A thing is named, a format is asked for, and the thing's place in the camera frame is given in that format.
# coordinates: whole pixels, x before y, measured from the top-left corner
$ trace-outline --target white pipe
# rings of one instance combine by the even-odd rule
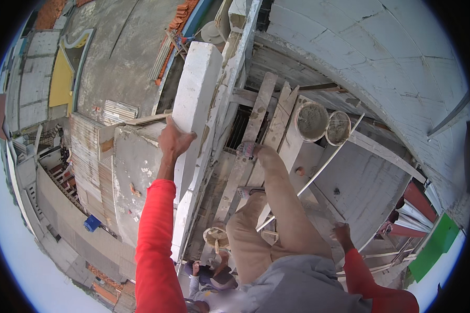
[[[355,123],[355,125],[353,125],[353,128],[350,130],[350,134],[348,135],[348,137],[350,137],[353,133],[353,131],[357,128],[357,126],[359,125],[360,121],[362,120],[362,118],[364,117],[365,113],[362,113],[362,115],[359,117],[359,119],[357,120],[357,122]],[[334,152],[332,153],[332,155],[329,157],[329,159],[327,159],[327,161],[324,163],[324,165],[322,165],[322,167],[317,171],[317,173],[305,184],[305,186],[303,188],[301,188],[300,191],[298,191],[298,193],[296,194],[297,196],[299,196],[300,194],[303,193],[303,191],[305,191],[305,189],[317,178],[317,176],[319,176],[319,174],[324,170],[324,168],[327,166],[327,164],[329,164],[329,162],[331,162],[331,160],[334,158],[334,156],[336,154],[338,154],[338,151],[343,147],[343,145],[345,144],[345,142],[343,142],[340,146],[338,146],[338,148],[336,148],[336,150],[334,150]],[[256,229],[256,231],[260,231],[262,230],[266,225],[268,225],[271,221],[273,221],[275,219],[275,216],[272,216],[270,217],[269,219],[267,219],[260,227],[258,227]]]

